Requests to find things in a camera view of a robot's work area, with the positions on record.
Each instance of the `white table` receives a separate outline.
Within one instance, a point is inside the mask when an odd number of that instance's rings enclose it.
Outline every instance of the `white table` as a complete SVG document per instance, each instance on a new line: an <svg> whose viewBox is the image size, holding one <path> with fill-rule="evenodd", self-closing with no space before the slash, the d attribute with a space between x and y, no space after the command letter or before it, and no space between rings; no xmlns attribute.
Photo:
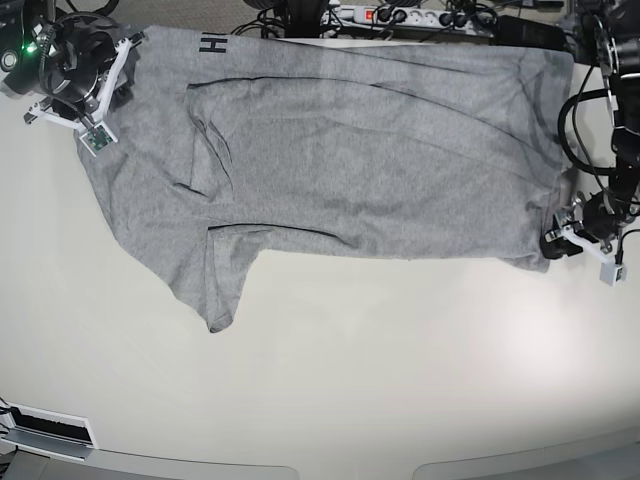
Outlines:
<svg viewBox="0 0 640 480"><path fill-rule="evenodd" d="M71 134L23 125L33 101L0 98L7 400L88 417L106 450L303 480L409 479L640 423L640 239L616 289L586 255L540 275L264 252L211 335L115 242ZM610 156L604 105L581 109Z"/></svg>

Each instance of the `robotic arm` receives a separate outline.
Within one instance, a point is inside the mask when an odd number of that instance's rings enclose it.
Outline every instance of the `robotic arm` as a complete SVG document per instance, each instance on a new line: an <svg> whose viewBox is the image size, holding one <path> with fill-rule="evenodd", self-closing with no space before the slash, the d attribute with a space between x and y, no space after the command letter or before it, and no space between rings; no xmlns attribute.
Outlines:
<svg viewBox="0 0 640 480"><path fill-rule="evenodd" d="M65 13L55 0L0 0L0 55L11 94L45 95L25 115L69 127L96 155L118 142L107 121L114 98L126 94L123 69L142 34L127 37L109 18L118 0L95 12Z"/></svg>
<svg viewBox="0 0 640 480"><path fill-rule="evenodd" d="M584 92L587 78L581 92L562 108L558 132L567 157L579 170L594 175L601 191L589 200L578 192L570 206L557 212L554 229L543 239L542 248L550 259L586 250L602 262L601 280L613 286L627 275L624 229L640 216L640 2L617 0L585 8L582 19L584 43L592 52L592 65L601 68L605 88ZM578 105L596 98L606 98L609 106L614 128L611 148L616 154L613 167L594 165L575 122ZM586 162L567 141L570 113ZM615 252L613 242L617 242Z"/></svg>

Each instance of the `white power strip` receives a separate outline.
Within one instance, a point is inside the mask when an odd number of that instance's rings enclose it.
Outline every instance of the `white power strip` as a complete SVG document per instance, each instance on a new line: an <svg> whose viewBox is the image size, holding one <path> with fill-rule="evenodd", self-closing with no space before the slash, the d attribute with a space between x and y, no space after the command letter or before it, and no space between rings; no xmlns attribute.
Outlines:
<svg viewBox="0 0 640 480"><path fill-rule="evenodd" d="M332 13L326 12L323 18L325 25L340 26L336 17L347 26L358 26L363 28L380 29L389 25L390 21L383 22L378 18L378 11L375 6L356 6L341 5L335 6ZM451 12L446 10L427 10L420 8L400 8L397 7L393 11L403 10L407 14L407 18L403 22L397 22L393 28L404 28L419 31L438 31L447 30L447 32L458 35L470 35L474 37L491 38L493 35L490 31L476 27L472 22L466 21L460 27L452 27L451 23L446 23L447 14Z"/></svg>

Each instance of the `green led light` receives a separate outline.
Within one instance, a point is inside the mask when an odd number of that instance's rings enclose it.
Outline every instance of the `green led light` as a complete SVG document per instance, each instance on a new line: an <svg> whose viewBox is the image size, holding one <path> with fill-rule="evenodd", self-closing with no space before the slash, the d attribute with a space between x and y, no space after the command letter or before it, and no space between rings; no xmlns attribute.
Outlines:
<svg viewBox="0 0 640 480"><path fill-rule="evenodd" d="M34 53L36 50L38 50L38 46L31 42L29 45L25 45L24 49L27 51L27 53Z"/></svg>

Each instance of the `gray t-shirt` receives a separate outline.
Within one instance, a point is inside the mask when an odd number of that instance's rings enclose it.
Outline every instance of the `gray t-shirt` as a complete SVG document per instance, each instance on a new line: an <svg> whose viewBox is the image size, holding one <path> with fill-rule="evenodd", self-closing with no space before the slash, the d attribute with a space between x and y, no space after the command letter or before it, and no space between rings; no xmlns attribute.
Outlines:
<svg viewBox="0 0 640 480"><path fill-rule="evenodd" d="M570 55L146 34L121 142L79 152L116 239L212 332L263 249L548 267Z"/></svg>

